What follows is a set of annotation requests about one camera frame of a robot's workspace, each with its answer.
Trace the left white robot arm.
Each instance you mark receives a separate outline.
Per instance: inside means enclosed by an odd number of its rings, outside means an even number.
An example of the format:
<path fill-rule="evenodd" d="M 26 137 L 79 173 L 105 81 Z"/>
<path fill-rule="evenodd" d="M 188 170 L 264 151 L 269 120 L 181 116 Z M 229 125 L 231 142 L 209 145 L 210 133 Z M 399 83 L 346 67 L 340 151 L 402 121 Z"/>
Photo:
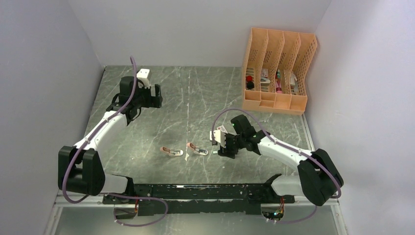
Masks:
<path fill-rule="evenodd" d="M 63 146 L 58 153 L 58 187 L 62 191 L 96 196 L 115 193 L 124 204 L 136 195 L 133 180 L 107 174 L 100 156 L 116 135 L 141 113 L 142 108 L 162 106 L 161 87 L 150 85 L 144 78 L 125 76 L 101 121 L 73 146 Z"/>

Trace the red white staple box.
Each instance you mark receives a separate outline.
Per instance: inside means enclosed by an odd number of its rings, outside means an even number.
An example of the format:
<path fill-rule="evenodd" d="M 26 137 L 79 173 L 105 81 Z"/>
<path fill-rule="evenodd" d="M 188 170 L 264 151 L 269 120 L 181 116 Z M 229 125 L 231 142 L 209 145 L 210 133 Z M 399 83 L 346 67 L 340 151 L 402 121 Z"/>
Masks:
<path fill-rule="evenodd" d="M 216 129 L 217 130 L 220 130 L 221 132 L 227 133 L 227 130 L 226 130 L 226 128 L 223 125 L 218 126 Z"/>

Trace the pink stapler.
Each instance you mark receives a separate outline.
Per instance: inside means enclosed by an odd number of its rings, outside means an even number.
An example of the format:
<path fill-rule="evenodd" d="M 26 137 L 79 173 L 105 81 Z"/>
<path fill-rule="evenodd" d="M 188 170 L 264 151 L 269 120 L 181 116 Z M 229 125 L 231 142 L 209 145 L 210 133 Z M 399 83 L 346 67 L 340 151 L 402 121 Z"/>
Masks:
<path fill-rule="evenodd" d="M 193 143 L 191 143 L 191 142 L 188 142 L 187 143 L 187 147 L 194 153 L 194 154 L 197 154 L 197 155 L 201 155 L 201 156 L 207 156 L 208 155 L 208 150 L 206 150 L 206 149 L 202 149 L 202 148 L 200 148 L 200 147 L 198 147 L 198 146 L 196 146 L 196 145 L 194 145 Z"/>
<path fill-rule="evenodd" d="M 183 151 L 182 150 L 178 150 L 178 149 L 171 149 L 171 148 L 167 148 L 167 147 L 161 147 L 160 151 L 167 154 L 170 157 L 178 157 L 178 156 L 182 156 L 183 155 Z"/>

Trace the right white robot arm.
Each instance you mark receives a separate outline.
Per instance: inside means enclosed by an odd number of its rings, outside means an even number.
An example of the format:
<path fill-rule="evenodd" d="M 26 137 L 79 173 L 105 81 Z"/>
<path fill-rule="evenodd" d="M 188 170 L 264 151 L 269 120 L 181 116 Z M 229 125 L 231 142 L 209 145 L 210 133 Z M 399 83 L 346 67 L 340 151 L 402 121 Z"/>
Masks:
<path fill-rule="evenodd" d="M 312 204 L 322 206 L 329 199 L 341 196 L 344 180 L 325 150 L 302 149 L 277 139 L 264 128 L 257 131 L 245 115 L 234 117 L 231 125 L 235 134 L 214 127 L 209 132 L 209 140 L 220 147 L 220 156 L 234 159 L 239 150 L 246 149 L 273 158 L 295 172 L 270 180 L 270 186 L 264 189 L 268 202 L 275 203 L 286 195 L 303 196 Z"/>

